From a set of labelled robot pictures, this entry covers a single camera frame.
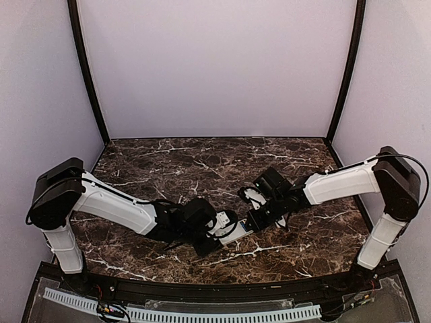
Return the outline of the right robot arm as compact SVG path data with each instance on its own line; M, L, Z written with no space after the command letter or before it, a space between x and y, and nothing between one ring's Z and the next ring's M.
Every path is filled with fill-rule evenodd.
M358 266L343 278L344 287L357 292L369 282L368 270L377 267L428 196L429 190L421 188L420 175L410 165L416 161L385 146L364 161L303 176L293 183L270 167L253 182L253 188L242 189L244 200L253 204L246 226L258 232L285 215L315 205L349 196L381 194L383 213L357 255Z

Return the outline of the right black frame post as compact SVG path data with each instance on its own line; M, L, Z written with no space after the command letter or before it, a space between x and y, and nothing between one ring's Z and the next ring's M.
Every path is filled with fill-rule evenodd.
M331 122L329 124L329 129L325 137L325 140L328 146L332 145L333 143L339 123L341 121L343 109L345 107L345 103L347 100L347 95L348 95L350 83L353 77L354 67L356 64L356 57L357 57L358 49L360 45L365 11L366 11L366 0L357 0L355 14L354 14L354 22L352 27L352 35L351 35L350 45L347 53L347 59L345 62L345 69L343 72L343 77L341 80L341 85L339 88L339 93L337 96L337 101L335 103Z

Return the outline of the black front rail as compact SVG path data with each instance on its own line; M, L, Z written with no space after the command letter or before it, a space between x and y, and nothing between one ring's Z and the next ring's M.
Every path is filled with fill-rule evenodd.
M194 285L123 279L94 273L66 275L57 265L41 262L36 276L58 281L62 287L82 295L101 295L104 301L125 303L143 304L149 300L234 303L279 299L331 303L351 293L376 289L380 287L379 279L399 270L398 262L391 260L380 264L369 277L358 272L344 272L272 283Z

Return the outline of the black frame post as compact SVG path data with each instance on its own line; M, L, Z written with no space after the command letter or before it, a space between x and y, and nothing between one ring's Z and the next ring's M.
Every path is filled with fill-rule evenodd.
M352 35L351 35L350 45L347 53L347 59L345 62L345 69L343 72L343 77L341 80L341 85L339 88L339 93L337 96L337 101L335 103L331 122L329 124L329 129L325 137L325 140L328 146L332 145L333 143L339 123L341 121L343 109L345 107L345 103L347 100L347 95L348 95L350 83L353 77L354 67L356 64L356 57L357 57L358 49L360 45L365 11L366 11L366 0L357 0L355 14L354 14L354 22L352 27Z
M73 40L75 43L75 50L81 70L81 76L83 77L84 85L88 95L88 100L92 109L92 114L96 121L98 132L104 145L110 143L110 136L108 129L102 115L102 109L98 101L96 88L90 71L90 64L88 61L86 46L84 44L84 35L81 28L81 22L79 18L78 2L76 0L67 0L69 20L71 24Z

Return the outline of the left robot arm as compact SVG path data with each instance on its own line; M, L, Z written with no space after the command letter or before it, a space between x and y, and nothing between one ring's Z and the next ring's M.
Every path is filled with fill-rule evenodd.
M219 246L216 234L229 222L205 199L182 205L125 194L99 181L72 157L37 179L26 223L43 232L62 271L69 274L69 283L80 293L90 293L95 279L84 270L84 257L69 223L74 212L101 217L151 240L192 244L199 254Z

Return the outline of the white air conditioner remote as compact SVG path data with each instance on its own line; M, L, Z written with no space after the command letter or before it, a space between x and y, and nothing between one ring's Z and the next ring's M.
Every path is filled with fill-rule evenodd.
M234 226L234 224L231 224L217 230L215 232L215 236L222 243L222 245L225 246L231 242L235 242L236 240L246 237L252 233L253 233L252 229L250 229L249 232L244 232L243 229L240 227L239 223L237 223L236 227Z

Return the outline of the left black frame post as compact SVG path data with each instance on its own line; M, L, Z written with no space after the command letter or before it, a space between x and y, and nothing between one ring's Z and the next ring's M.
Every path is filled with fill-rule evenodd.
M73 40L75 43L75 50L81 70L81 76L83 77L84 85L88 95L88 100L92 109L92 114L96 121L98 132L104 145L110 143L110 136L108 129L102 115L102 109L98 101L96 88L90 71L90 64L88 61L86 46L84 44L84 35L81 28L81 22L79 18L78 2L76 0L67 0L69 20L71 24Z

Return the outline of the white battery cover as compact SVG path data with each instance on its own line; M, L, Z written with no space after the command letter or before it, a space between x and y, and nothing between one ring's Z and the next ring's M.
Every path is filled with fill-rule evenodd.
M282 229L286 228L286 220L283 217L281 219L276 220L275 224Z

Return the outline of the blue battery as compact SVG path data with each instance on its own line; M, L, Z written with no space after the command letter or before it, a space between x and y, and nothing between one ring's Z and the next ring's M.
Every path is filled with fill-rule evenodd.
M249 232L250 231L250 229L246 225L246 221L239 221L238 223L239 223L240 227L243 229L244 232Z

